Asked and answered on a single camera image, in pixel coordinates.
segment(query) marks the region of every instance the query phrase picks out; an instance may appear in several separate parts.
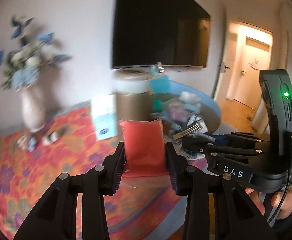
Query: door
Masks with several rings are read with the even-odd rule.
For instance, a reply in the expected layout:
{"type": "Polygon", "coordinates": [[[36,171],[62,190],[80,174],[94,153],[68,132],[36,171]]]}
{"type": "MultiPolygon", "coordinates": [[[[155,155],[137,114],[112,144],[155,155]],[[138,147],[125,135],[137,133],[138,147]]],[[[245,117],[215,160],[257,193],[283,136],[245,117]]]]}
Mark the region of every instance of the door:
{"type": "Polygon", "coordinates": [[[237,48],[237,38],[238,35],[236,33],[227,34],[227,40],[225,44],[226,48],[222,62],[224,66],[221,67],[221,73],[219,74],[216,93],[214,96],[214,100],[220,108],[222,108],[225,103],[227,91],[230,85],[230,78],[233,73],[237,48]]]}
{"type": "Polygon", "coordinates": [[[235,100],[255,109],[261,98],[259,70],[269,69],[270,46],[247,38],[235,100]]]}

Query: hand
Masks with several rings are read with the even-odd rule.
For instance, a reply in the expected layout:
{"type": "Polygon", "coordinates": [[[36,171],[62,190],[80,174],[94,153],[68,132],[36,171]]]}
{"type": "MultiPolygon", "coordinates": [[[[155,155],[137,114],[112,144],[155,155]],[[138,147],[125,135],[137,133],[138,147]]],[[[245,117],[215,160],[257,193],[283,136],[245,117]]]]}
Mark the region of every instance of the hand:
{"type": "MultiPolygon", "coordinates": [[[[256,190],[253,190],[251,188],[246,188],[245,192],[250,196],[251,200],[257,206],[257,208],[262,213],[262,215],[264,215],[265,207],[264,207],[263,203],[259,199],[259,192],[256,191],[256,190]]],[[[282,198],[283,194],[284,194],[283,191],[279,191],[279,192],[276,192],[272,196],[271,205],[273,207],[277,207],[278,206],[278,204],[281,201],[281,198],[282,198]]],[[[291,213],[292,213],[292,185],[288,189],[288,192],[286,194],[284,202],[283,202],[283,204],[281,206],[281,210],[278,213],[277,219],[287,218],[291,213]]]]}

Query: black television screen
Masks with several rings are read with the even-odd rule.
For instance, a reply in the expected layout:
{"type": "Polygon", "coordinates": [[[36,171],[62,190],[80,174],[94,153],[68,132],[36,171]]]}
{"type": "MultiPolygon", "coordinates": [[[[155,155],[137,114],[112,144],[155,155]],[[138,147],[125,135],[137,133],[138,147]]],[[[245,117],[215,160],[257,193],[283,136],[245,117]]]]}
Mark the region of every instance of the black television screen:
{"type": "Polygon", "coordinates": [[[113,68],[206,67],[210,15],[194,0],[117,0],[113,68]]]}

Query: blue oval logo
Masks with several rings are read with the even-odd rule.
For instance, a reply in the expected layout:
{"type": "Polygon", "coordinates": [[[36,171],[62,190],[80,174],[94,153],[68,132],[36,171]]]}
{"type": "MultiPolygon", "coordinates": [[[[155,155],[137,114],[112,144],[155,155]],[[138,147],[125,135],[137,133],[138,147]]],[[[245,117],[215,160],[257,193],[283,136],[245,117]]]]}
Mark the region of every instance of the blue oval logo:
{"type": "Polygon", "coordinates": [[[99,134],[105,134],[105,133],[108,133],[109,132],[109,129],[108,128],[105,128],[105,129],[102,129],[99,134]]]}

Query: red pouch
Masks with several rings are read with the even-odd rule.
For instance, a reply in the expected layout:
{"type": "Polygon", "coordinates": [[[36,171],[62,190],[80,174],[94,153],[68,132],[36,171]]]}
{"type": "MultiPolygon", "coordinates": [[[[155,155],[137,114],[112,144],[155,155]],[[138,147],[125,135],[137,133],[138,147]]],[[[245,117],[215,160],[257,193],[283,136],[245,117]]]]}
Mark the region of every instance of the red pouch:
{"type": "Polygon", "coordinates": [[[126,165],[124,178],[168,175],[163,125],[161,119],[152,122],[120,121],[126,165]]]}

